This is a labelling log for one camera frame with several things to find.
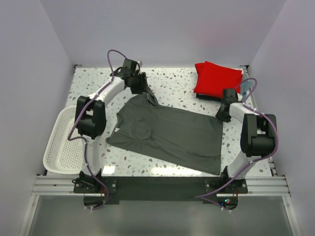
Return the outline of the grey t shirt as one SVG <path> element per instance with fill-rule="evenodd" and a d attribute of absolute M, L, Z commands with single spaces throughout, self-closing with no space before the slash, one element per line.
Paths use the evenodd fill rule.
<path fill-rule="evenodd" d="M 106 141 L 117 148 L 219 175 L 222 128 L 216 117 L 160 105 L 149 89 L 119 110 L 115 129 Z"/>

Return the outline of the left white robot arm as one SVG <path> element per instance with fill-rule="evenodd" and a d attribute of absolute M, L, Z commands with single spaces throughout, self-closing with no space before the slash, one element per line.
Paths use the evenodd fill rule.
<path fill-rule="evenodd" d="M 142 94 L 148 90 L 146 73 L 141 72 L 141 62 L 125 59 L 121 67 L 110 73 L 109 81 L 89 96 L 80 96 L 76 104 L 74 126 L 84 144 L 84 164 L 80 174 L 88 177 L 85 188 L 91 193 L 102 187 L 101 179 L 96 176 L 101 172 L 101 164 L 94 142 L 103 134 L 106 120 L 106 106 L 119 93 L 129 88 L 132 94 Z"/>

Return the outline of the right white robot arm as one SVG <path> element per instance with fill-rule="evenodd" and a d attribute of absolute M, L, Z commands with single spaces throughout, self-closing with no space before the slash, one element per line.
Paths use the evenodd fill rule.
<path fill-rule="evenodd" d="M 241 151 L 224 168 L 219 181 L 221 191 L 231 193 L 237 187 L 236 180 L 243 180 L 257 162 L 276 152 L 279 145 L 277 120 L 272 114 L 266 115 L 246 106 L 238 100 L 238 94 L 232 88 L 223 90 L 216 118 L 223 122 L 234 118 L 242 124 Z"/>

